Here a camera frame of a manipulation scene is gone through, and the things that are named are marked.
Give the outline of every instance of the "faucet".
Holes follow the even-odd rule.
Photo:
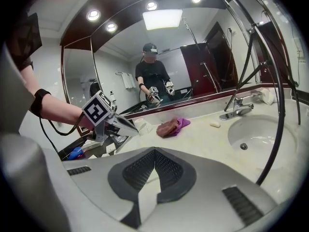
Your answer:
[[[252,103],[250,104],[243,104],[243,101],[246,98],[252,98],[255,96],[260,96],[262,94],[262,92],[254,90],[251,92],[250,95],[244,96],[244,97],[235,97],[234,99],[234,106],[233,106],[233,112],[232,113],[227,113],[224,115],[220,115],[220,119],[221,120],[228,120],[237,116],[242,116],[245,115],[249,112],[252,111],[252,109],[254,108],[254,105]]]

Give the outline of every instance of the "sink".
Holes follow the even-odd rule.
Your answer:
[[[278,119],[266,115],[244,116],[231,125],[228,140],[235,154],[251,166],[263,169],[273,148]],[[271,169],[288,164],[296,153],[296,138],[292,129],[284,125],[279,151]]]

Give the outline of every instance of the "black wrist strap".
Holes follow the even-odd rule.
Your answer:
[[[31,112],[39,118],[42,118],[40,114],[41,109],[42,109],[42,99],[47,94],[51,94],[51,93],[42,88],[36,91],[36,93],[34,94],[35,100],[32,103],[30,109],[31,109]]]
[[[141,83],[141,84],[140,84],[140,87],[141,87],[141,86],[145,86],[145,84],[144,84],[144,83]]]

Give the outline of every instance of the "marble countertop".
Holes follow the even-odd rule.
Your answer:
[[[285,124],[289,126],[296,138],[296,153],[287,160],[284,167],[271,170],[261,185],[277,203],[281,203],[294,195],[303,178],[304,169],[309,159],[306,150],[306,145],[309,144],[308,136],[306,136],[309,129],[309,118],[302,116],[302,125],[299,126],[295,102],[286,100],[285,107]],[[305,114],[307,107],[301,104],[303,114]],[[236,154],[227,137],[230,126],[241,117],[222,121],[219,119],[219,115],[224,113],[226,112],[220,111],[201,117],[189,118],[191,121],[189,126],[183,128],[176,137],[165,139],[156,134],[158,125],[153,125],[150,133],[130,138],[115,153],[121,154],[151,146],[170,148],[222,162],[249,180],[256,182],[262,169],[250,165],[241,154]],[[268,115],[278,118],[277,104],[274,103],[269,106],[264,103],[254,103],[252,112],[244,116],[252,115]],[[210,126],[212,121],[219,122],[220,128]]]

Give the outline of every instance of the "black cap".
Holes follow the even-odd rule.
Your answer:
[[[152,53],[152,54],[158,54],[158,49],[155,44],[152,43],[147,43],[143,47],[143,52],[144,53]]]

